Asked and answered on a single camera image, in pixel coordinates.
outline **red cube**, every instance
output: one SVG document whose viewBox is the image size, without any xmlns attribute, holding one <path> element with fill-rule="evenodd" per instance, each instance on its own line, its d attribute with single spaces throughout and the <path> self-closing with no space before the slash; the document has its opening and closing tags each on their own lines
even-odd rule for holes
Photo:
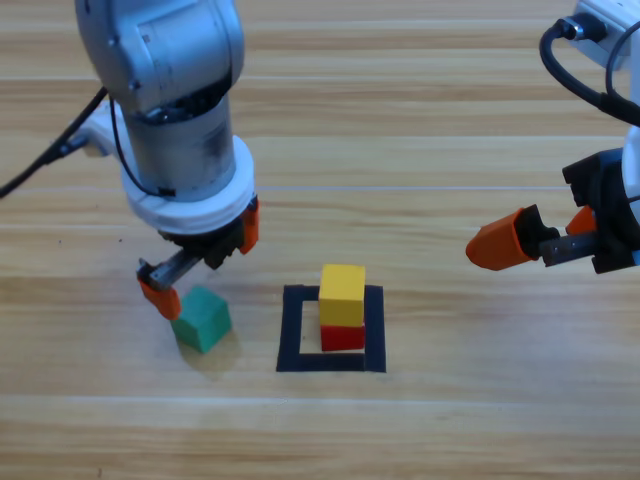
<svg viewBox="0 0 640 480">
<path fill-rule="evenodd" d="M 361 350 L 364 348 L 365 331 L 362 327 L 321 326 L 322 351 Z"/>
</svg>

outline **black wire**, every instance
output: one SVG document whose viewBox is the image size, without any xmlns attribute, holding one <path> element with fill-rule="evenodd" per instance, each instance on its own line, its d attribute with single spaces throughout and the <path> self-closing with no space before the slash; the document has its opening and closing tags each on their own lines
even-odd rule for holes
<svg viewBox="0 0 640 480">
<path fill-rule="evenodd" d="M 118 122 L 116 120 L 115 101 L 113 100 L 113 97 L 111 95 L 109 95 L 109 106 L 111 107 L 111 126 L 113 127 L 113 136 L 114 136 L 115 142 L 116 142 L 116 150 L 118 152 L 118 158 L 120 159 L 120 163 L 122 164 L 122 167 L 124 168 L 124 171 L 127 172 L 127 175 L 129 176 L 129 178 L 131 179 L 133 184 L 141 192 L 146 193 L 147 195 L 151 195 L 153 197 L 164 197 L 164 196 L 175 197 L 175 191 L 172 191 L 172 190 L 167 190 L 167 191 L 159 190 L 158 192 L 152 192 L 151 190 L 146 189 L 138 181 L 138 179 L 135 177 L 135 175 L 133 175 L 133 172 L 129 168 L 129 165 L 127 164 L 127 161 L 124 158 L 124 152 L 122 150 L 122 144 L 120 143 L 120 135 L 118 134 Z"/>
<path fill-rule="evenodd" d="M 563 87 L 574 93 L 587 103 L 601 109 L 602 100 L 600 93 L 588 87 L 576 77 L 571 75 L 553 55 L 553 42 L 565 36 L 566 30 L 562 22 L 556 22 L 549 30 L 547 30 L 540 39 L 540 58 L 547 71 L 555 78 Z"/>
<path fill-rule="evenodd" d="M 9 183 L 0 188 L 0 198 L 5 198 L 16 188 L 26 182 L 40 168 L 63 158 L 64 145 L 69 141 L 74 133 L 82 126 L 89 116 L 100 105 L 100 102 L 107 96 L 107 89 L 102 87 L 89 104 L 80 112 L 80 115 L 62 132 L 62 134 L 40 155 L 29 167 Z"/>
<path fill-rule="evenodd" d="M 563 20 L 545 32 L 540 40 L 540 58 L 549 73 L 567 90 L 607 115 L 634 126 L 640 126 L 640 107 L 608 93 L 599 93 L 571 75 L 553 55 L 553 42 L 566 38 L 570 26 Z"/>
<path fill-rule="evenodd" d="M 607 93 L 611 97 L 622 102 L 630 102 L 630 101 L 624 98 L 622 95 L 620 95 L 613 86 L 614 66 L 615 66 L 616 60 L 618 59 L 618 56 L 620 55 L 620 50 L 622 50 L 622 47 L 624 46 L 625 42 L 629 39 L 629 37 L 631 37 L 631 35 L 633 35 L 636 31 L 638 31 L 638 29 L 640 29 L 640 22 L 633 24 L 622 34 L 622 36 L 618 39 L 616 44 L 613 46 L 613 49 L 611 50 L 611 54 L 609 55 L 609 60 L 607 61 L 607 71 L 605 76 L 605 85 L 607 88 Z"/>
</svg>

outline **tabletop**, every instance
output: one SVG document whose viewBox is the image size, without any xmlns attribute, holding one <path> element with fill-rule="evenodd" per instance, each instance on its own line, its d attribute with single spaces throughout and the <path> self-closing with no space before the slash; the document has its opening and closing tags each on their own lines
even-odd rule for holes
<svg viewBox="0 0 640 480">
<path fill-rule="evenodd" d="M 225 298 L 233 332 L 200 355 L 145 301 L 138 259 L 175 247 L 112 157 L 42 170 L 0 206 L 0 478 L 639 478 L 638 272 L 465 255 L 519 207 L 565 226 L 562 168 L 623 143 L 539 60 L 572 2 L 237 3 L 261 240 L 178 284 Z M 73 2 L 0 2 L 1 178 L 98 87 Z M 387 373 L 276 372 L 283 288 L 328 263 L 384 288 Z M 306 309 L 305 351 L 317 330 Z"/>
</svg>

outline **yellow cube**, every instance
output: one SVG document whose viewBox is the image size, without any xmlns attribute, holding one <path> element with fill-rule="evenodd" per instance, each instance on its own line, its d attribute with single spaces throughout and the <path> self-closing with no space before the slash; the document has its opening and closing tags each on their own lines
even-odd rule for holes
<svg viewBox="0 0 640 480">
<path fill-rule="evenodd" d="M 325 265 L 320 283 L 320 325 L 362 327 L 365 268 Z"/>
</svg>

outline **black cable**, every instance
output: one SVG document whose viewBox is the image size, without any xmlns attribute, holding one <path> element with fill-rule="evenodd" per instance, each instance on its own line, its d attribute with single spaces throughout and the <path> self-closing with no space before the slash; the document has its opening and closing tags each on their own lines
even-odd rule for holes
<svg viewBox="0 0 640 480">
<path fill-rule="evenodd" d="M 107 89 L 102 87 L 96 96 L 82 110 L 80 115 L 62 132 L 62 134 L 40 155 L 29 167 L 20 175 L 15 177 L 9 183 L 0 188 L 0 198 L 4 198 L 13 192 L 16 188 L 26 182 L 40 168 L 49 165 L 65 156 L 63 147 L 73 136 L 74 133 L 82 126 L 89 116 L 100 105 L 100 102 L 107 96 Z"/>
<path fill-rule="evenodd" d="M 620 55 L 620 50 L 622 50 L 622 47 L 624 46 L 626 41 L 631 37 L 631 35 L 633 35 L 635 32 L 637 32 L 638 29 L 640 29 L 640 22 L 637 22 L 637 23 L 633 24 L 631 27 L 629 27 L 622 34 L 622 36 L 618 39 L 616 44 L 613 46 L 613 49 L 611 50 L 611 54 L 609 55 L 609 60 L 607 61 L 607 71 L 606 71 L 606 75 L 605 75 L 605 85 L 606 85 L 606 88 L 607 88 L 607 93 L 611 97 L 613 97 L 613 98 L 615 98 L 615 99 L 617 99 L 617 100 L 619 100 L 621 102 L 632 103 L 630 100 L 627 100 L 622 95 L 620 95 L 616 91 L 616 89 L 614 88 L 614 86 L 613 86 L 614 67 L 615 67 L 616 60 L 618 59 L 618 56 Z"/>
<path fill-rule="evenodd" d="M 124 158 L 124 151 L 122 150 L 122 144 L 120 143 L 120 135 L 118 134 L 118 122 L 116 120 L 115 101 L 113 100 L 113 97 L 111 95 L 109 95 L 109 106 L 111 107 L 111 126 L 113 127 L 113 136 L 114 136 L 114 139 L 115 139 L 115 142 L 116 142 L 116 150 L 118 152 L 118 158 L 120 159 L 120 163 L 122 164 L 122 167 L 124 168 L 124 171 L 127 172 L 127 175 L 129 176 L 129 178 L 131 179 L 133 184 L 141 192 L 146 193 L 147 195 L 151 195 L 153 197 L 175 196 L 175 192 L 172 192 L 172 191 L 152 192 L 151 190 L 148 190 L 144 186 L 142 186 L 142 184 L 135 177 L 135 175 L 133 174 L 133 172 L 129 168 L 129 165 L 127 164 L 127 161 Z"/>
<path fill-rule="evenodd" d="M 558 38 L 576 38 L 576 25 L 581 28 L 580 40 L 592 40 L 598 42 L 606 35 L 604 23 L 595 16 L 581 14 L 569 19 L 558 20 L 540 40 L 540 58 L 548 72 L 567 90 L 571 91 L 590 105 L 598 108 L 607 115 L 621 120 L 630 125 L 640 127 L 640 107 L 633 102 L 625 100 L 620 95 L 599 93 L 580 82 L 571 75 L 553 55 L 552 45 Z"/>
<path fill-rule="evenodd" d="M 565 38 L 568 33 L 569 25 L 563 20 L 558 20 L 549 30 L 547 30 L 540 39 L 540 58 L 547 71 L 555 78 L 563 87 L 577 95 L 587 103 L 594 107 L 601 108 L 601 95 L 592 88 L 588 87 L 576 77 L 571 75 L 553 55 L 553 42 L 559 38 Z"/>
</svg>

